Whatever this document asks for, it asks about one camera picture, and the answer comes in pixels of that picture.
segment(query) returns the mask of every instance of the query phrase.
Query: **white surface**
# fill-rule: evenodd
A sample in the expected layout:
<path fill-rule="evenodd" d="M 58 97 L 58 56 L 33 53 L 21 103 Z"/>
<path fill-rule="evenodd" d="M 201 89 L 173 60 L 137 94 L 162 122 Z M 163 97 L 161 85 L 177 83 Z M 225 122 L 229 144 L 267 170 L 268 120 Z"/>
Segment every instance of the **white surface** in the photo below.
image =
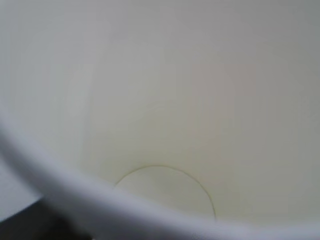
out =
<path fill-rule="evenodd" d="M 30 136 L 76 163 L 97 57 L 86 0 L 7 1 L 0 9 L 0 100 Z M 0 221 L 35 201 L 0 167 Z"/>
<path fill-rule="evenodd" d="M 99 3 L 85 171 L 170 166 L 218 219 L 320 220 L 319 1 Z"/>
<path fill-rule="evenodd" d="M 8 1 L 0 99 L 112 183 L 164 164 L 196 178 L 220 219 L 318 221 L 319 4 Z M 0 208 L 19 208 L 0 191 Z"/>
<path fill-rule="evenodd" d="M 213 218 L 215 213 L 204 188 L 182 171 L 149 166 L 126 175 L 114 188 L 189 215 Z"/>

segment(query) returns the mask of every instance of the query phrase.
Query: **dark background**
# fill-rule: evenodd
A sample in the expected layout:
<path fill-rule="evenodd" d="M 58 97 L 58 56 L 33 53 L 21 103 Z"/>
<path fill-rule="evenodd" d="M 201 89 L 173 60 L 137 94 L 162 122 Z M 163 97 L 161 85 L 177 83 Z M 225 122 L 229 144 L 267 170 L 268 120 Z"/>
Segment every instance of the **dark background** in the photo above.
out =
<path fill-rule="evenodd" d="M 0 222 L 0 240 L 91 240 L 58 213 L 38 201 Z"/>

